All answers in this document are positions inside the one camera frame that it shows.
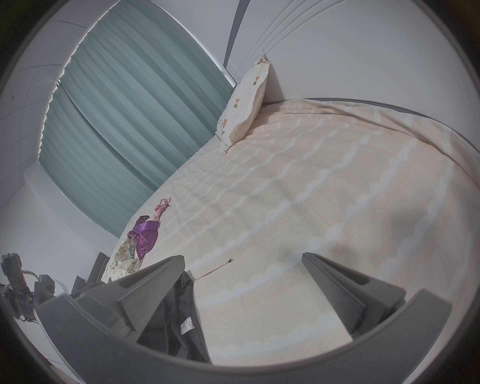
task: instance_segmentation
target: purple cloth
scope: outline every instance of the purple cloth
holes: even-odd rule
[[[140,260],[152,250],[158,237],[160,222],[154,220],[147,221],[149,218],[150,216],[140,216],[133,229],[128,233],[128,235],[134,236],[137,240],[137,254]]]

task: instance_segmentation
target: pillowcase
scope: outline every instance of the pillowcase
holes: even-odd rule
[[[235,87],[216,125],[216,135],[226,151],[246,135],[262,106],[270,63],[264,57],[250,67]]]

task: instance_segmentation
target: teal curtain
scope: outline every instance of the teal curtain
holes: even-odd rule
[[[80,210],[120,236],[212,138],[232,90],[166,12],[150,0],[121,0],[65,67],[39,161]]]

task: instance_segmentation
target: black fabric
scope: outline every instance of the black fabric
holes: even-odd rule
[[[189,317],[194,329],[182,335],[180,326]],[[137,342],[171,356],[210,362],[193,302],[193,281],[186,272],[162,300]]]

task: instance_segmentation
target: mattress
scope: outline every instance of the mattress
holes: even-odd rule
[[[303,99],[263,107],[243,140],[219,147],[201,148],[121,238],[171,196],[142,268],[184,256],[213,364],[351,341],[303,252],[399,285],[406,300],[427,288],[451,301],[436,350],[447,342],[480,280],[480,156],[462,137],[422,116]]]

